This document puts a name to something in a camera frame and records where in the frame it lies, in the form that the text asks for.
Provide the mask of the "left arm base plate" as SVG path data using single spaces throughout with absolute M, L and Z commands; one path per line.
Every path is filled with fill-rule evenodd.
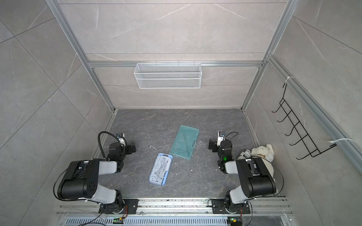
M 120 203 L 101 205 L 98 214 L 136 214 L 139 199 L 123 199 Z

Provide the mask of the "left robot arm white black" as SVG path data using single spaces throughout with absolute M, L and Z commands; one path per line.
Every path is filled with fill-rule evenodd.
M 59 201 L 89 201 L 100 205 L 99 213 L 129 213 L 129 207 L 117 189 L 110 189 L 98 183 L 100 175 L 120 173 L 125 157 L 136 152 L 134 141 L 128 142 L 123 133 L 112 134 L 101 131 L 97 136 L 102 157 L 90 160 L 73 161 L 57 180 L 58 188 L 53 187 L 53 195 Z

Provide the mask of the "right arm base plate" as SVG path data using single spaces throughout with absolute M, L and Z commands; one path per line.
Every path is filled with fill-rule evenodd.
M 209 199 L 207 205 L 212 208 L 213 214 L 250 214 L 251 210 L 248 204 L 234 204 L 221 198 Z

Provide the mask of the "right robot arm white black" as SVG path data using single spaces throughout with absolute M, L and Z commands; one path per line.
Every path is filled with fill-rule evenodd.
M 223 199 L 210 199 L 213 213 L 242 213 L 247 201 L 278 195 L 273 177 L 276 167 L 274 149 L 271 144 L 259 146 L 252 150 L 245 149 L 233 159 L 232 141 L 224 131 L 218 131 L 217 140 L 209 140 L 208 149 L 218 154 L 218 167 L 224 174 L 235 174 L 240 185 L 227 191 Z

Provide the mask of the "green transparent ruler set case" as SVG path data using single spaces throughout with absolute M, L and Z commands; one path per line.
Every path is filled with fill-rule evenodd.
M 170 149 L 171 155 L 190 160 L 197 144 L 199 129 L 181 125 Z

